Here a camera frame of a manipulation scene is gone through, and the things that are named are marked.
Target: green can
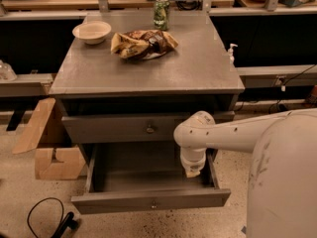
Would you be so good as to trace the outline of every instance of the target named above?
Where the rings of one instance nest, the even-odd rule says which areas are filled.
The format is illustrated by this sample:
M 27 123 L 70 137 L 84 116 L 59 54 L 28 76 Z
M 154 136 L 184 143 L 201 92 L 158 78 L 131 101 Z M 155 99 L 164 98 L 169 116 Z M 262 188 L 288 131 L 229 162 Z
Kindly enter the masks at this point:
M 169 21 L 169 0 L 156 0 L 154 23 L 158 30 L 166 31 Z

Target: snack bag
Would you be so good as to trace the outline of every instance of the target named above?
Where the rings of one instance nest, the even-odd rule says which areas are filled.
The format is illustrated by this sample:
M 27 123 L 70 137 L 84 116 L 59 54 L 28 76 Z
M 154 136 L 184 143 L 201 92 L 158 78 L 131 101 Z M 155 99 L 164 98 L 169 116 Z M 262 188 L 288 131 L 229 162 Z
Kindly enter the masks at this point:
M 111 40 L 111 54 L 122 59 L 150 60 L 160 57 L 178 46 L 168 32 L 140 30 L 125 34 L 116 33 Z

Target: spray bottle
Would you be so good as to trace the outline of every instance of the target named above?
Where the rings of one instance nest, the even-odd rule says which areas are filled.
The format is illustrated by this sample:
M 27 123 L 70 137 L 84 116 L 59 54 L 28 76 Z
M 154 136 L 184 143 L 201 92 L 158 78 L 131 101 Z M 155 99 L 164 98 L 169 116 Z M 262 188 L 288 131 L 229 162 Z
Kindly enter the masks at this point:
M 230 44 L 230 48 L 228 49 L 228 55 L 230 57 L 230 63 L 234 63 L 235 57 L 234 57 L 234 47 L 237 47 L 236 44 Z

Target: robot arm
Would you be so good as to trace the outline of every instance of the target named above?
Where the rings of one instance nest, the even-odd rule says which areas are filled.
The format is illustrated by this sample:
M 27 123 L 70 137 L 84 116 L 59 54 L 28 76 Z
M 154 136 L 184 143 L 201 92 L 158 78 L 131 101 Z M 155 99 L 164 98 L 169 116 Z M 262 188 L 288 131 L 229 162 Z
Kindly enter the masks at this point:
M 200 174 L 207 148 L 251 153 L 259 137 L 272 124 L 289 115 L 307 112 L 317 113 L 314 109 L 286 111 L 222 124 L 215 124 L 213 117 L 205 111 L 195 113 L 174 130 L 186 175 L 192 178 Z
M 174 131 L 188 177 L 199 175 L 207 148 L 252 152 L 248 238 L 315 238 L 317 109 L 215 124 L 200 111 Z

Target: concrete floor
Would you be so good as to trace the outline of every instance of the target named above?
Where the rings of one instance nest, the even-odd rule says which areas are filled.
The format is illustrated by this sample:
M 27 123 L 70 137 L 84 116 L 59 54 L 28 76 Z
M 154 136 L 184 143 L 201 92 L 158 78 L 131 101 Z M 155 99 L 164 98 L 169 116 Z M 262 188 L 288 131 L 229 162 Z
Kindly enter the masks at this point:
M 245 104 L 235 119 L 265 115 L 269 107 Z M 28 213 L 46 197 L 60 199 L 64 214 L 72 211 L 74 219 L 79 221 L 79 227 L 75 231 L 67 229 L 63 237 L 246 237 L 242 229 L 246 225 L 251 154 L 218 153 L 215 169 L 220 187 L 232 192 L 224 207 L 80 215 L 70 199 L 83 194 L 85 177 L 78 180 L 35 179 L 34 151 L 21 155 L 11 153 L 28 119 L 16 131 L 6 132 L 9 119 L 10 113 L 0 116 L 0 234 L 4 237 L 34 237 L 27 224 Z M 46 201 L 33 212 L 31 225 L 39 237 L 51 237 L 60 215 L 60 205 L 56 201 Z

